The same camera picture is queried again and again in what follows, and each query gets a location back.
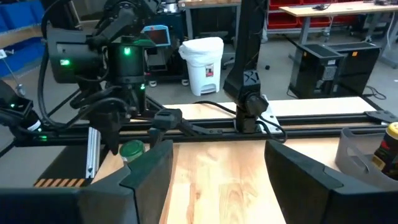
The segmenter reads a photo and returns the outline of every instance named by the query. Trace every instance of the computer tower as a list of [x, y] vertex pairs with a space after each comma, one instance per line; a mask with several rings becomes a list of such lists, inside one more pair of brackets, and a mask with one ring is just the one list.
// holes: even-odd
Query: computer tower
[[372, 74], [381, 48], [367, 42], [331, 44], [328, 46], [345, 56], [332, 96], [361, 96]]
[[330, 97], [344, 55], [323, 44], [298, 45], [289, 90], [302, 99]]

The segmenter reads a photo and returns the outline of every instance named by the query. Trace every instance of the green cup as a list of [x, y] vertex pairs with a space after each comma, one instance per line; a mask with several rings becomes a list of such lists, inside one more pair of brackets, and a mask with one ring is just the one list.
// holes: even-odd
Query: green cup
[[142, 141], [132, 140], [124, 143], [119, 150], [120, 156], [125, 164], [130, 163], [145, 153], [145, 145]]

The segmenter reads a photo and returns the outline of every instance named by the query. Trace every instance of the black bracket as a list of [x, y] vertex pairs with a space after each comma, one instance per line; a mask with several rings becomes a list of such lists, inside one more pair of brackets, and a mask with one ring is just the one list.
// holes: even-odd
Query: black bracket
[[380, 122], [393, 123], [398, 122], [398, 117], [390, 111], [365, 111], [370, 118], [374, 118]]

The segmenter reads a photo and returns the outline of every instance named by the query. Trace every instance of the wooden table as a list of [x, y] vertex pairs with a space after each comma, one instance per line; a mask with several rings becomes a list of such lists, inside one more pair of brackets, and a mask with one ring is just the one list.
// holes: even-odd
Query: wooden table
[[[234, 109], [233, 103], [224, 103]], [[361, 98], [271, 101], [277, 116], [373, 111]], [[209, 105], [172, 105], [187, 119], [228, 118]], [[286, 145], [334, 169], [338, 139], [292, 139]], [[264, 162], [265, 141], [174, 144], [172, 181], [160, 223], [285, 223]], [[95, 179], [123, 166], [109, 153]]]
[[[323, 10], [323, 11], [318, 11], [315, 9], [312, 9], [313, 6], [284, 6], [280, 7], [279, 9], [281, 11], [284, 11], [290, 15], [293, 15], [295, 17], [303, 17], [304, 22], [303, 22], [303, 27], [301, 29], [300, 33], [300, 40], [299, 44], [305, 44], [307, 41], [308, 37], [308, 30], [310, 28], [310, 23], [311, 23], [311, 17], [316, 17], [316, 16], [339, 16], [339, 15], [353, 15], [353, 14], [362, 14], [362, 13], [373, 13], [375, 14], [372, 20], [372, 23], [369, 26], [368, 34], [366, 35], [366, 40], [371, 40], [372, 33], [374, 32], [377, 23], [379, 22], [379, 19], [381, 17], [381, 14], [383, 12], [396, 12], [398, 11], [398, 6], [376, 6], [374, 3], [365, 3], [363, 1], [356, 1], [356, 2], [341, 2], [341, 3], [332, 3], [330, 6]], [[386, 47], [388, 46], [388, 41], [387, 37], [389, 38], [390, 42], [395, 41], [395, 36], [398, 32], [398, 13], [394, 14], [394, 17], [391, 20], [391, 30], [389, 32], [389, 35], [385, 35], [384, 40], [382, 41], [381, 44], [381, 53], [379, 60], [392, 68], [397, 68], [398, 67], [398, 62], [396, 62], [394, 59], [391, 59], [391, 57], [388, 57], [386, 54], [387, 52], [385, 51]], [[298, 55], [292, 56], [289, 55], [289, 57], [295, 61], [297, 61], [296, 57]]]

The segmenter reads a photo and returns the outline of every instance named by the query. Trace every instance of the trash can lid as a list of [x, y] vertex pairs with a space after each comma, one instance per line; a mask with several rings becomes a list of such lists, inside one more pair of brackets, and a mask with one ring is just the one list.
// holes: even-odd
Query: trash can lid
[[182, 42], [189, 52], [214, 52], [224, 50], [223, 39], [219, 37], [206, 37]]

